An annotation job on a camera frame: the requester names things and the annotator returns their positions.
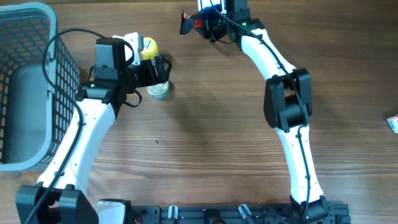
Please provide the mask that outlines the yellow mentos gum bottle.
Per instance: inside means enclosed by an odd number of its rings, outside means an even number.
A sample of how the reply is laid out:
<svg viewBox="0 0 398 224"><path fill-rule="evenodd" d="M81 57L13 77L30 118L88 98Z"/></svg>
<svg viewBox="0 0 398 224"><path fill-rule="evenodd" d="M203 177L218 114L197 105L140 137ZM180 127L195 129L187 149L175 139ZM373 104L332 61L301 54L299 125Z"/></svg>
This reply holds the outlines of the yellow mentos gum bottle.
<svg viewBox="0 0 398 224"><path fill-rule="evenodd" d="M159 56L159 49L154 39L145 37L143 41L144 45L141 55L144 60L154 59L154 57Z"/></svg>

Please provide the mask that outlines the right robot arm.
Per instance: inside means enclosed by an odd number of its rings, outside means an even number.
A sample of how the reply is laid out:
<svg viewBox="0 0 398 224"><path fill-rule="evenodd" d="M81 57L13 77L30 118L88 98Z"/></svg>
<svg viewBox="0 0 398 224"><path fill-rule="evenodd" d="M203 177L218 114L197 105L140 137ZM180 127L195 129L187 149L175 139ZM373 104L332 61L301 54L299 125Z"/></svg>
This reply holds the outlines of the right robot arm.
<svg viewBox="0 0 398 224"><path fill-rule="evenodd" d="M211 42L224 36L246 54L266 81L264 116L284 148L290 175L289 223L318 223L333 218L318 183L309 143L312 89L309 72L286 61L264 24L253 19L246 1L199 1L188 16L192 27Z"/></svg>

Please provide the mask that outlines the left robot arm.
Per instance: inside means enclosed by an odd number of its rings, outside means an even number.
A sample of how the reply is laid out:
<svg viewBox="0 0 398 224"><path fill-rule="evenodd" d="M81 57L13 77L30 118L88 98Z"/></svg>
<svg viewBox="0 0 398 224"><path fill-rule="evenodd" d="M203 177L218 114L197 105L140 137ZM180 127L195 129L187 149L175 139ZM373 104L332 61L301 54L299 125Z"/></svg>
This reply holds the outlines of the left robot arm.
<svg viewBox="0 0 398 224"><path fill-rule="evenodd" d="M140 223L131 202L104 199L91 204L86 192L100 145L127 96L141 87L165 83L170 60L156 55L141 60L144 39L100 37L96 41L95 78L71 100L73 118L50 165L35 185L22 185L16 206L22 223Z"/></svg>

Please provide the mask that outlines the red white snack packet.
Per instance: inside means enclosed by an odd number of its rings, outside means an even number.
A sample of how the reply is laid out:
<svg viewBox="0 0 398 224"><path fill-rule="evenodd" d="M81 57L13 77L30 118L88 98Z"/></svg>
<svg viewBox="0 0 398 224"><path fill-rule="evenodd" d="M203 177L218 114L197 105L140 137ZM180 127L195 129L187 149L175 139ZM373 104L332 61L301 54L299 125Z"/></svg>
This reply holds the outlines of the red white snack packet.
<svg viewBox="0 0 398 224"><path fill-rule="evenodd" d="M392 131L394 133L398 133L398 114L391 116L390 118L387 118L387 122L390 125Z"/></svg>

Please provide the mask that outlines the black red snack packet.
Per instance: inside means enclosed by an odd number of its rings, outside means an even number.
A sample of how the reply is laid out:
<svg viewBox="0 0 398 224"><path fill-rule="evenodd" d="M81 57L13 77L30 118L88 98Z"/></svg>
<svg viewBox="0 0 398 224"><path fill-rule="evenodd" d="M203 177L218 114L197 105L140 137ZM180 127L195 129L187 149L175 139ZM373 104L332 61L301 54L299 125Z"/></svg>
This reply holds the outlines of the black red snack packet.
<svg viewBox="0 0 398 224"><path fill-rule="evenodd" d="M181 12L180 35L185 35L193 29L202 28L202 26L201 19L192 19L185 11Z"/></svg>

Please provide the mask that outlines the round tin can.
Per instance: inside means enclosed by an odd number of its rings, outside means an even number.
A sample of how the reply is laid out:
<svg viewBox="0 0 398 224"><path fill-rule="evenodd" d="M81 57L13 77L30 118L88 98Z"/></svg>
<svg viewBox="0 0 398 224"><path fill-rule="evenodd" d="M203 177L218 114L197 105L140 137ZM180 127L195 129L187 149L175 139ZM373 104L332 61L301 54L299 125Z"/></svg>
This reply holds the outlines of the round tin can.
<svg viewBox="0 0 398 224"><path fill-rule="evenodd" d="M158 100L164 99L169 94L169 82L147 86L146 90L151 97Z"/></svg>

